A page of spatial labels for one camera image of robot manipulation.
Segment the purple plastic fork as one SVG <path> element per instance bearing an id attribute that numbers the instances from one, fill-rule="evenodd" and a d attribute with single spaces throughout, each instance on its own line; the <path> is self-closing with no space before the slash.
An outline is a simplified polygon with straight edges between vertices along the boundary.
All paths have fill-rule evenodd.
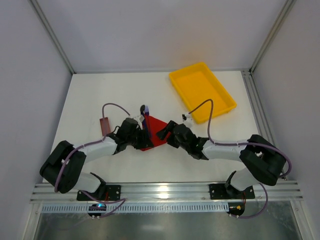
<path id="1" fill-rule="evenodd" d="M 149 107 L 147 105 L 145 105 L 145 108 L 144 108 L 145 124 L 147 127 L 149 137 L 152 138 L 152 130 L 151 130 L 151 126 L 150 126 L 149 116 L 150 116 Z"/>

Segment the dark blue plastic spoon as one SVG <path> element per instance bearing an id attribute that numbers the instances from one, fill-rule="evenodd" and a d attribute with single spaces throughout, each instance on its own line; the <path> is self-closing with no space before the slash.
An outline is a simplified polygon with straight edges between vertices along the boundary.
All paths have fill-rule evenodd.
<path id="1" fill-rule="evenodd" d="M 145 116 L 145 109 L 146 109 L 146 106 L 143 104 L 140 106 L 140 114 L 143 116 L 143 121 L 142 121 L 142 126 L 144 129 L 148 129 L 147 127 L 147 123 L 146 123 L 146 116 Z"/>

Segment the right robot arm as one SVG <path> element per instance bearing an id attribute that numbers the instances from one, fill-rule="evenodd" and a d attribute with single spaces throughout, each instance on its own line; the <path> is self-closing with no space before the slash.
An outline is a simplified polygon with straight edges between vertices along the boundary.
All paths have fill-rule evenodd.
<path id="1" fill-rule="evenodd" d="M 287 161 L 279 149 L 257 134 L 244 142 L 214 142 L 209 137 L 196 136 L 183 123 L 170 121 L 156 135 L 170 146 L 184 149 L 197 160 L 242 162 L 245 168 L 233 171 L 224 184 L 230 198 L 238 197 L 256 184 L 275 186 Z"/>

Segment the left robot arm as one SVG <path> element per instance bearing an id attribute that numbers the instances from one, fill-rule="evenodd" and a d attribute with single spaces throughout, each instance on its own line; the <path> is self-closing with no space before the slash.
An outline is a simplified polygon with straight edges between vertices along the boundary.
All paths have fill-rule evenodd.
<path id="1" fill-rule="evenodd" d="M 72 189 L 94 193 L 101 180 L 94 174 L 83 174 L 83 166 L 96 159 L 113 156 L 128 146 L 136 150 L 152 148 L 154 145 L 145 129 L 142 115 L 127 117 L 116 133 L 109 133 L 100 140 L 74 147 L 63 140 L 57 144 L 39 170 L 39 174 L 55 192 L 65 194 Z"/>

